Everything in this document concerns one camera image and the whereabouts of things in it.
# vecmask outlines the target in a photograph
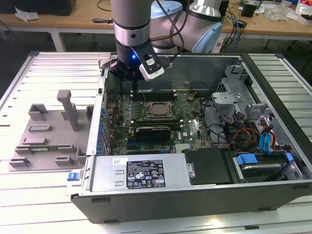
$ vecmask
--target cable on table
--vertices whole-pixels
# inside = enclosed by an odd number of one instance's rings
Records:
[[[108,11],[108,12],[111,12],[112,10],[109,10],[109,9],[105,9],[105,8],[102,8],[99,6],[99,4],[102,2],[103,0],[99,0],[98,3],[97,3],[97,7],[103,11]]]

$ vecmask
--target black plastic cover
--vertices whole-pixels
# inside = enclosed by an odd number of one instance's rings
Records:
[[[185,150],[187,163],[192,163],[195,178],[190,178],[192,185],[231,184],[233,183],[224,150],[218,148]]]

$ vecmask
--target black device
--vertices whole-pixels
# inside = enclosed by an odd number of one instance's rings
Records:
[[[223,22],[224,16],[226,14],[226,10],[228,9],[228,5],[229,5],[229,0],[222,0],[220,7],[219,7],[219,12],[221,14],[221,21]]]
[[[254,11],[257,9],[258,5],[253,2],[246,2],[243,6],[242,16],[252,17],[254,15]]]
[[[69,16],[76,5],[76,0],[1,0],[0,13],[15,13],[15,7],[25,12]]]
[[[237,21],[237,23],[238,23],[238,26],[239,26],[240,28],[245,28],[245,27],[247,26],[247,22],[245,22],[245,21],[243,21],[243,20],[241,20],[241,19],[239,19],[239,20]]]

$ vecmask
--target blue latch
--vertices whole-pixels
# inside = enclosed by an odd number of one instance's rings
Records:
[[[236,160],[239,165],[243,164],[257,164],[258,160],[254,154],[241,154],[236,157]]]
[[[67,177],[67,181],[78,181],[79,172],[70,172]]]
[[[289,163],[291,163],[293,161],[293,156],[291,153],[286,153],[286,158],[287,158]]]

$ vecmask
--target blue tab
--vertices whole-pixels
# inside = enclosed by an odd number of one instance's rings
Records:
[[[78,181],[79,180],[79,173],[78,172],[70,172],[67,177],[67,181]]]
[[[270,147],[269,147],[270,141],[271,141],[271,135],[267,134],[267,136],[265,138],[263,150],[264,150],[264,152],[267,152],[268,154],[271,154]]]
[[[293,156],[291,153],[286,153],[286,158],[288,159],[289,163],[293,161]]]
[[[242,164],[257,164],[258,160],[254,154],[241,154],[236,157],[236,160],[239,165]]]
[[[264,143],[264,136],[265,136],[265,133],[262,133],[261,136],[260,136],[260,141],[259,141],[259,147],[260,147],[260,150],[263,149],[263,143]]]

